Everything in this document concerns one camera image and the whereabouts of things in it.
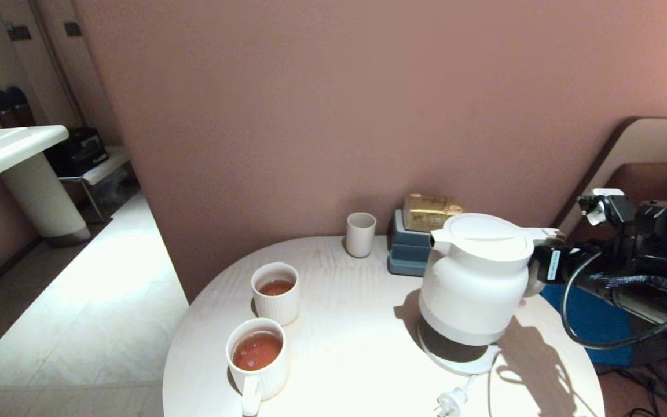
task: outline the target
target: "black cable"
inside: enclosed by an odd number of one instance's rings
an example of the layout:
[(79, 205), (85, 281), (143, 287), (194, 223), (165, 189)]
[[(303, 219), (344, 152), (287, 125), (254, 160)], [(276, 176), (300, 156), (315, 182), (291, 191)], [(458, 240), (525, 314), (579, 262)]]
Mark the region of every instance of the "black cable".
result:
[(630, 372), (628, 370), (616, 370), (615, 372), (622, 377), (637, 383), (646, 390), (654, 392), (654, 395), (659, 396), (667, 402), (667, 391), (665, 391), (667, 387), (667, 378), (661, 372), (657, 372), (655, 375), (657, 378), (660, 378), (660, 380), (654, 379), (655, 376), (648, 376), (642, 373)]
[(653, 412), (650, 411), (649, 409), (644, 409), (640, 407), (631, 409), (629, 412), (627, 412), (627, 414), (624, 415), (624, 417), (635, 417), (635, 415), (637, 415), (639, 412), (644, 412), (643, 415), (645, 415), (645, 417), (658, 417), (657, 415), (654, 415)]
[(655, 380), (650, 381), (650, 386), (646, 386), (650, 402), (653, 404), (653, 413), (660, 417), (660, 409), (657, 407), (657, 398), (655, 398)]
[(580, 344), (581, 346), (584, 346), (585, 348), (605, 350), (605, 349), (622, 348), (623, 346), (628, 346), (633, 343), (638, 343), (640, 341), (651, 338), (654, 335), (665, 332), (665, 330), (667, 330), (667, 322), (656, 325), (655, 327), (649, 330), (645, 330), (645, 332), (634, 335), (632, 337), (613, 342), (605, 342), (605, 343), (589, 342), (582, 340), (581, 338), (578, 337), (578, 335), (576, 335), (575, 331), (570, 327), (570, 323), (567, 321), (567, 296), (570, 295), (570, 288), (572, 288), (573, 283), (575, 282), (575, 279), (578, 277), (580, 272), (582, 272), (582, 270), (585, 269), (585, 267), (588, 266), (588, 264), (593, 262), (599, 256), (601, 256), (601, 253), (595, 253), (593, 254), (593, 256), (586, 259), (573, 271), (573, 274), (570, 276), (570, 279), (567, 280), (566, 288), (563, 293), (563, 304), (561, 306), (562, 308), (560, 314), (561, 319), (563, 319), (563, 328), (565, 328), (567, 335), (570, 336), (570, 338), (574, 342)]

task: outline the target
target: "power cord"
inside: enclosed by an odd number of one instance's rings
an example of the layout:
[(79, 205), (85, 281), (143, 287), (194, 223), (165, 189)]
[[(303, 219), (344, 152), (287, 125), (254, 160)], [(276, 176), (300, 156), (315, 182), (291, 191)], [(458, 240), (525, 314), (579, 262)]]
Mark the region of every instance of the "power cord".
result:
[[(659, 376), (659, 372), (656, 369), (654, 369), (654, 367), (648, 366), (648, 368), (653, 373)], [(617, 373), (619, 375), (622, 375), (622, 377), (627, 378), (630, 381), (638, 383), (639, 385), (643, 386), (643, 388), (645, 388), (645, 390), (648, 392), (648, 396), (650, 398), (650, 404), (652, 404), (653, 407), (652, 411), (641, 407), (635, 407), (631, 409), (629, 412), (627, 412), (627, 414), (625, 414), (624, 417), (636, 417), (638, 415), (641, 415), (643, 417), (661, 417), (660, 409), (658, 408), (657, 399), (655, 397), (656, 395), (664, 397), (664, 393), (656, 390), (656, 385), (657, 385), (656, 380), (653, 378), (645, 378), (644, 375), (642, 374), (635, 375), (627, 370), (617, 370)], [(667, 385), (667, 378), (662, 380), (662, 385)]]
[(575, 331), (570, 327), (570, 323), (567, 320), (567, 298), (570, 295), (570, 290), (573, 286), (573, 283), (575, 282), (576, 278), (580, 274), (580, 272), (583, 271), (583, 269), (588, 266), (591, 262), (595, 261), (596, 258), (601, 256), (601, 252), (599, 251), (598, 253), (593, 254), (590, 258), (586, 259), (583, 261), (582, 264), (580, 264), (571, 274), (570, 279), (567, 280), (566, 288), (563, 293), (563, 303), (561, 306), (561, 319), (563, 319), (563, 328), (565, 328), (565, 331), (570, 338), (580, 344), (581, 346), (584, 346), (585, 348), (588, 349), (599, 349), (599, 350), (606, 350), (606, 349), (616, 349), (616, 348), (622, 348), (623, 346), (628, 346), (633, 343), (638, 343), (640, 341), (646, 340), (648, 338), (651, 338), (654, 335), (657, 335), (659, 333), (665, 332), (667, 330), (667, 322), (663, 324), (656, 325), (655, 327), (646, 330), (645, 332), (642, 332), (640, 334), (634, 335), (629, 338), (625, 338), (619, 341), (613, 341), (613, 342), (605, 342), (605, 343), (595, 343), (595, 342), (590, 342), (590, 341), (585, 341), (582, 340), (581, 338), (578, 337), (578, 335), (575, 333)]

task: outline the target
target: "black box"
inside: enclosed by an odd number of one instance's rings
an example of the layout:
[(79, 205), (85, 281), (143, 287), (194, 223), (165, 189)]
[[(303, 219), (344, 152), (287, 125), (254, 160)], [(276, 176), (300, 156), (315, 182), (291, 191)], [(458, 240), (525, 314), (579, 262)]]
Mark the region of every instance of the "black box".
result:
[(77, 127), (68, 134), (68, 139), (45, 150), (45, 158), (59, 177), (81, 177), (109, 158), (96, 129)]

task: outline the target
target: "round white table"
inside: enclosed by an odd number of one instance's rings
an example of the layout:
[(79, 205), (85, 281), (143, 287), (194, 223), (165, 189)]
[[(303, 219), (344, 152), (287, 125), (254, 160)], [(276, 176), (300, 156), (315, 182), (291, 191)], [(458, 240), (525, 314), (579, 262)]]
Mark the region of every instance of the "round white table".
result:
[[(341, 237), (277, 243), (246, 256), (207, 285), (190, 306), (164, 368), (167, 417), (241, 415), (225, 343), (254, 317), (252, 273), (270, 262), (297, 268), (301, 306), (285, 327), (291, 372), (259, 417), (436, 415), (437, 396), (467, 378), (443, 370), (416, 341), (420, 277), (387, 272), (386, 238), (364, 259)], [(603, 397), (585, 350), (565, 334), (543, 298), (527, 298), (500, 339), (492, 371), (473, 384), (463, 416), (604, 417)]]

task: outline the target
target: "white electric kettle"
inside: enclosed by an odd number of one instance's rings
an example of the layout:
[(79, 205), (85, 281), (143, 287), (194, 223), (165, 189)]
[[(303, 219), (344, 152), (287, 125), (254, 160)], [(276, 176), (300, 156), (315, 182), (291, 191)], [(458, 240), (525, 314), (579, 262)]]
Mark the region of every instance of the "white electric kettle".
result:
[(431, 232), (419, 309), (438, 333), (457, 343), (497, 341), (522, 297), (542, 283), (529, 280), (535, 246), (562, 241), (557, 229), (521, 228), (487, 214), (458, 214)]

